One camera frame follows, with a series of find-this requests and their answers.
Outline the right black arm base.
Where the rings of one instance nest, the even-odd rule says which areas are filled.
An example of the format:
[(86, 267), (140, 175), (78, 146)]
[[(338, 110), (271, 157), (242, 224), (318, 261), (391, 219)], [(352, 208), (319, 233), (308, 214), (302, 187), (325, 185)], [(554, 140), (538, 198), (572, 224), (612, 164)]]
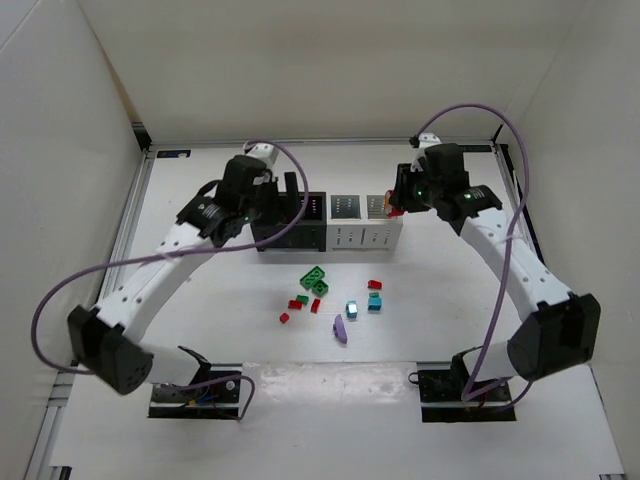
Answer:
[(496, 423), (515, 422), (516, 414), (508, 385), (463, 402), (448, 367), (438, 364), (418, 365), (407, 376), (418, 388), (423, 423)]

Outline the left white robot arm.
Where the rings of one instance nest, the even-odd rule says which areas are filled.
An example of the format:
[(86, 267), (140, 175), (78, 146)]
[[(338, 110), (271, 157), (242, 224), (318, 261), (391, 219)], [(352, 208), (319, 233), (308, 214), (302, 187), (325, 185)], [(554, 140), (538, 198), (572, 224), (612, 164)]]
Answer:
[(209, 378), (210, 362), (184, 346), (152, 346), (143, 338), (158, 312), (217, 250), (256, 221), (284, 217), (274, 176), (275, 147), (256, 143), (226, 164), (224, 175), (201, 187), (178, 213), (156, 252), (116, 291), (91, 308), (68, 316), (72, 350), (79, 362), (120, 395), (144, 383), (178, 387)]

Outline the red flower lego piece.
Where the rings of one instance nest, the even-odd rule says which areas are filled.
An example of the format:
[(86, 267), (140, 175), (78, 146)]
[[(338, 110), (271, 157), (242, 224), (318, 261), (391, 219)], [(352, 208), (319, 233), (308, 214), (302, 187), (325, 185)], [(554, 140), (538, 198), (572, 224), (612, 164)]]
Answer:
[(385, 195), (384, 195), (383, 211), (384, 211), (384, 214), (388, 218), (396, 218), (396, 217), (399, 217), (399, 216), (403, 215), (403, 212), (401, 210), (398, 210), (392, 204), (392, 200), (393, 199), (394, 199), (394, 191), (393, 190), (387, 190)]

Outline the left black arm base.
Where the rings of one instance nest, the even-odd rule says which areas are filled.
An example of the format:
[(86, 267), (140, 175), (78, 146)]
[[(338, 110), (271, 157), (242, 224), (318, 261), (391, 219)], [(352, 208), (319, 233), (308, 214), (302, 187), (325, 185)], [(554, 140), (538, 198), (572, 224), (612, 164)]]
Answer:
[(197, 382), (222, 378), (221, 383), (199, 389), (180, 390), (169, 385), (152, 386), (147, 417), (150, 419), (235, 420), (240, 413), (240, 394), (246, 393), (241, 365), (214, 365)]

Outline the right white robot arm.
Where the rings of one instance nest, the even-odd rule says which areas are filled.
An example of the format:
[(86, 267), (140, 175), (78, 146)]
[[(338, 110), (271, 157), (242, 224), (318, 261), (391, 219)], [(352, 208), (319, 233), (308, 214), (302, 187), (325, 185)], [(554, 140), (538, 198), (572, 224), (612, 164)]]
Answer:
[(500, 280), (500, 292), (521, 321), (508, 340), (457, 354), (453, 370), (473, 383), (514, 377), (534, 382), (589, 362), (601, 315), (596, 298), (576, 294), (513, 235), (495, 193), (471, 185), (461, 146), (429, 136), (417, 144), (414, 160), (397, 167), (386, 213), (435, 211)]

